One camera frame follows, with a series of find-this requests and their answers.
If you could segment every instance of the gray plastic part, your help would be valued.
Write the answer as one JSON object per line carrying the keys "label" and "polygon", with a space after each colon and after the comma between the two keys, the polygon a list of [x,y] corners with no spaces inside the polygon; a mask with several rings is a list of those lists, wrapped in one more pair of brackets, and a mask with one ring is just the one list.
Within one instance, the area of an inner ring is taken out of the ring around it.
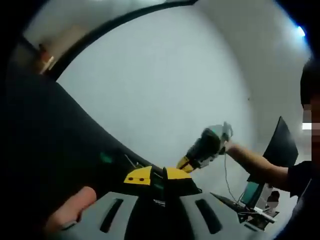
{"label": "gray plastic part", "polygon": [[[267,235],[258,228],[240,224],[238,215],[210,193],[182,196],[180,200],[190,221],[196,240],[262,240]],[[222,228],[211,234],[196,201],[204,200],[215,213]]]}
{"label": "gray plastic part", "polygon": [[[123,240],[137,199],[137,196],[109,192],[83,211],[79,223],[53,234],[51,238],[55,240]],[[105,217],[117,200],[123,200],[123,202],[108,232],[100,231]]]}

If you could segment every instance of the finger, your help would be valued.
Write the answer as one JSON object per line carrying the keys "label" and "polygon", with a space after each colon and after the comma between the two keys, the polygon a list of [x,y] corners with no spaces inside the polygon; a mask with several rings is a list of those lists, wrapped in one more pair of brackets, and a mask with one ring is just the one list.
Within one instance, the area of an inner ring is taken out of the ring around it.
{"label": "finger", "polygon": [[88,186],[83,187],[78,193],[70,197],[65,203],[64,207],[68,208],[68,211],[72,211],[77,216],[91,204],[97,200],[96,192]]}
{"label": "finger", "polygon": [[96,192],[91,187],[83,187],[49,217],[44,227],[44,231],[46,233],[52,233],[61,229],[63,225],[76,221],[81,212],[96,200]]}

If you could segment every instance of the black t-shirt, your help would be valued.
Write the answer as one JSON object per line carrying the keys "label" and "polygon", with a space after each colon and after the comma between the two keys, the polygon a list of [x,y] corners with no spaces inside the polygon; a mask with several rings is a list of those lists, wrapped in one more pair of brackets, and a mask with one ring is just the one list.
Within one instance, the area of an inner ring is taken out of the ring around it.
{"label": "black t-shirt", "polygon": [[288,169],[288,185],[290,197],[301,197],[305,191],[311,176],[312,176],[312,162],[303,161]]}
{"label": "black t-shirt", "polygon": [[304,161],[288,170],[288,184],[291,196],[298,196],[298,202],[285,228],[275,238],[319,239],[320,234],[320,181],[319,173],[311,161]]}

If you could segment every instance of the wire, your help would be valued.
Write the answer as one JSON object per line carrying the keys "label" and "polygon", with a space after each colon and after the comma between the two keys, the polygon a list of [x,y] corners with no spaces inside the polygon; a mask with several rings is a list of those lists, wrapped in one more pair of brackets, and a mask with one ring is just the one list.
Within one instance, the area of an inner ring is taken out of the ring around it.
{"label": "wire", "polygon": [[236,201],[236,204],[239,205],[239,201],[242,198],[242,196],[245,194],[246,189],[243,190],[243,192],[241,193],[240,197],[238,198],[238,201]]}
{"label": "wire", "polygon": [[229,182],[228,182],[228,178],[227,178],[227,155],[226,154],[224,154],[224,172],[225,172],[225,182],[226,182],[226,185],[228,187],[228,191],[229,191],[231,197],[233,198],[233,200],[235,201],[235,203],[238,204],[239,200],[237,201],[236,198],[231,193]]}
{"label": "wire", "polygon": [[163,177],[162,176],[160,176],[159,174],[157,174],[157,173],[153,173],[154,175],[157,175],[159,178],[161,178],[161,179],[163,179]]}
{"label": "wire", "polygon": [[127,154],[125,154],[126,159],[128,159],[128,161],[131,163],[131,165],[136,169],[137,166],[134,165],[134,163],[130,160],[130,158],[127,156]]}
{"label": "wire", "polygon": [[260,214],[260,212],[237,212],[237,214],[240,214],[240,215],[252,215],[252,214]]}

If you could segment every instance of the hand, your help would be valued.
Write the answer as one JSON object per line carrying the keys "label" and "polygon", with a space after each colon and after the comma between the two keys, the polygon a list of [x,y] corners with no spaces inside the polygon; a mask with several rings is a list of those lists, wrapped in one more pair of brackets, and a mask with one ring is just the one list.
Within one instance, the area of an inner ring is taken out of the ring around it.
{"label": "hand", "polygon": [[78,221],[83,210],[97,200],[95,190],[85,186],[78,193],[71,196],[57,211],[55,211],[45,224],[46,234],[60,230],[65,224]]}
{"label": "hand", "polygon": [[234,146],[234,143],[232,141],[224,141],[224,152],[227,153],[230,148]]}

